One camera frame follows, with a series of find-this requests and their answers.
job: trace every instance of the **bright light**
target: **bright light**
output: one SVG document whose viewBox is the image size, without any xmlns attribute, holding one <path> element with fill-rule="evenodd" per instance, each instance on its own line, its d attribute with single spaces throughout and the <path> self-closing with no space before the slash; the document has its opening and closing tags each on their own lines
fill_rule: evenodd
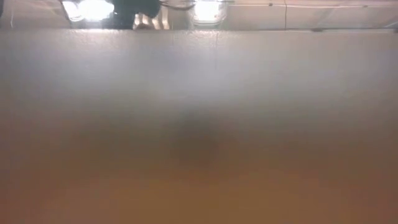
<svg viewBox="0 0 398 224">
<path fill-rule="evenodd" d="M 221 5 L 222 2 L 218 1 L 197 1 L 193 19 L 198 22 L 217 22 L 221 19 Z"/>
<path fill-rule="evenodd" d="M 114 10 L 114 5 L 104 0 L 84 0 L 78 5 L 81 15 L 89 21 L 106 19 Z"/>
<path fill-rule="evenodd" d="M 83 0 L 76 4 L 71 1 L 62 2 L 69 19 L 72 22 L 82 21 L 100 21 L 109 17 L 114 11 L 113 4 L 105 0 Z"/>
<path fill-rule="evenodd" d="M 70 1 L 63 1 L 62 5 L 65 8 L 68 17 L 72 22 L 78 22 L 84 19 L 84 17 L 80 14 L 79 9 L 77 8 L 77 5 L 75 3 Z"/>
</svg>

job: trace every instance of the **fluorescent light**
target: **fluorescent light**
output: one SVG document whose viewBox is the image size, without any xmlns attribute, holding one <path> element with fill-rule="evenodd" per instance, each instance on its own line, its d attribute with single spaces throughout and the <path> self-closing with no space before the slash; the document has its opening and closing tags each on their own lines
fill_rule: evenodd
<svg viewBox="0 0 398 224">
<path fill-rule="evenodd" d="M 194 7 L 194 20 L 198 22 L 216 22 L 220 20 L 222 2 L 197 1 Z"/>
<path fill-rule="evenodd" d="M 114 5 L 104 0 L 84 0 L 78 4 L 81 15 L 89 21 L 100 21 L 109 18 Z"/>
<path fill-rule="evenodd" d="M 114 11 L 114 5 L 105 0 L 83 0 L 80 3 L 62 1 L 62 5 L 72 22 L 101 21 L 109 18 Z"/>
</svg>

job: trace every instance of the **light fixture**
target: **light fixture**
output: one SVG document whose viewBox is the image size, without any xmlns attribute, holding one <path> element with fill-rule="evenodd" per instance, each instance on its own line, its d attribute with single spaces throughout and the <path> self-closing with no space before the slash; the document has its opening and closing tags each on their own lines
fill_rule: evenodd
<svg viewBox="0 0 398 224">
<path fill-rule="evenodd" d="M 114 5 L 105 0 L 84 0 L 79 3 L 71 1 L 62 2 L 69 19 L 72 22 L 82 21 L 101 21 L 109 18 L 114 11 Z"/>
<path fill-rule="evenodd" d="M 193 8 L 193 19 L 197 22 L 217 22 L 221 18 L 222 2 L 197 1 Z"/>
</svg>

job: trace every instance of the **blurry surface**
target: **blurry surface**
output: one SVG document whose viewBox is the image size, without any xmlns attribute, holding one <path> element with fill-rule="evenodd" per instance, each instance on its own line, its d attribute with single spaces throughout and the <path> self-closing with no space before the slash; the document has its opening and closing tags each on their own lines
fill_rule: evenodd
<svg viewBox="0 0 398 224">
<path fill-rule="evenodd" d="M 397 221 L 397 34 L 0 43 L 1 223 Z"/>
<path fill-rule="evenodd" d="M 1 29 L 65 29 L 69 23 L 56 0 L 5 0 Z M 163 8 L 153 29 L 375 29 L 398 28 L 398 1 L 235 0 L 220 9 L 222 22 L 209 26 L 189 12 Z M 201 10 L 204 15 L 218 9 Z"/>
</svg>

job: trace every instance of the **brown surface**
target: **brown surface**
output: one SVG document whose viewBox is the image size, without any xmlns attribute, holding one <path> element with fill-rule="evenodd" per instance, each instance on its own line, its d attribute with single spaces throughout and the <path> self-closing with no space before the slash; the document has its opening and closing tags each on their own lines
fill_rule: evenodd
<svg viewBox="0 0 398 224">
<path fill-rule="evenodd" d="M 397 223 L 396 34 L 0 40 L 1 223 Z"/>
</svg>

